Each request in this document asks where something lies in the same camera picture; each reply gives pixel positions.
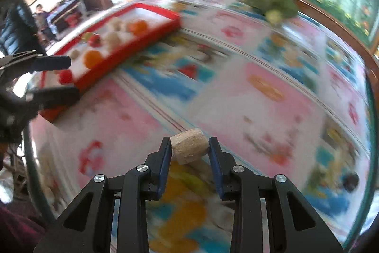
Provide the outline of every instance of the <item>black puffer jacket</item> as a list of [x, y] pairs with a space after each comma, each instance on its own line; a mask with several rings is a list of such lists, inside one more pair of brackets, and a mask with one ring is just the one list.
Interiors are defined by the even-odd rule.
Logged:
[[3, 29], [0, 29], [0, 51], [4, 55], [31, 50], [46, 54], [38, 42], [37, 26], [24, 0], [0, 0], [0, 7], [1, 11], [8, 9]]

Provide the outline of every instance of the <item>white ball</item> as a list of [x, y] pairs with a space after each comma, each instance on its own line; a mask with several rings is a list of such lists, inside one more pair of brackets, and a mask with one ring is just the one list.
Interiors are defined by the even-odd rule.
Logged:
[[77, 49], [73, 49], [71, 52], [70, 52], [70, 58], [72, 59], [72, 60], [74, 60], [74, 59], [77, 59], [78, 57], [79, 57], [79, 55], [80, 55], [80, 52], [79, 52], [79, 50], [77, 50]]
[[121, 45], [121, 39], [119, 35], [114, 31], [109, 32], [106, 35], [104, 35], [102, 40], [107, 45], [108, 51], [113, 51], [119, 48]]
[[120, 31], [123, 20], [119, 17], [113, 17], [108, 22], [108, 28], [111, 31]]
[[130, 25], [130, 22], [128, 22], [128, 21], [123, 22], [121, 25], [121, 30], [125, 31], [125, 32], [130, 32], [129, 31], [129, 25]]

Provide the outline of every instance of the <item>orange fruit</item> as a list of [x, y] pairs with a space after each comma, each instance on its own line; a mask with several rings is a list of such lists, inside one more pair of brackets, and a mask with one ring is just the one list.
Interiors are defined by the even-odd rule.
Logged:
[[88, 69], [92, 69], [98, 63], [102, 62], [103, 59], [103, 55], [99, 51], [89, 50], [83, 55], [83, 65]]
[[128, 24], [128, 31], [134, 34], [134, 36], [138, 36], [147, 30], [147, 22], [143, 19], [139, 19], [135, 22]]

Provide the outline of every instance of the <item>person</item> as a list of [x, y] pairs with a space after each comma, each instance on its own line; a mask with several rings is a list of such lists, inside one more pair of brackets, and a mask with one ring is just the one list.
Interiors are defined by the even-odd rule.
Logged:
[[12, 55], [36, 50], [46, 55], [39, 44], [37, 25], [24, 0], [0, 0], [0, 51]]
[[55, 34], [52, 33], [49, 24], [47, 22], [47, 17], [49, 14], [43, 10], [43, 6], [38, 4], [36, 7], [35, 20], [38, 27], [38, 31], [43, 33], [47, 39], [51, 41], [57, 41]]

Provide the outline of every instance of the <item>metal screw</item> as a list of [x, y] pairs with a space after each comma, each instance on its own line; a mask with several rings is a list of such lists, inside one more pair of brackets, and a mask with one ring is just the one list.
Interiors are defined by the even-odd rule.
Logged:
[[284, 176], [284, 175], [276, 175], [276, 180], [279, 181], [279, 182], [286, 182], [287, 181], [287, 177]]
[[236, 173], [242, 173], [245, 169], [241, 165], [235, 165], [233, 166], [233, 171]]
[[26, 100], [26, 102], [30, 102], [31, 100], [33, 100], [33, 94], [32, 93], [26, 94], [25, 100]]
[[94, 177], [95, 182], [102, 182], [105, 179], [104, 175], [98, 174]]
[[137, 166], [137, 171], [146, 172], [149, 167], [146, 164], [141, 164]]

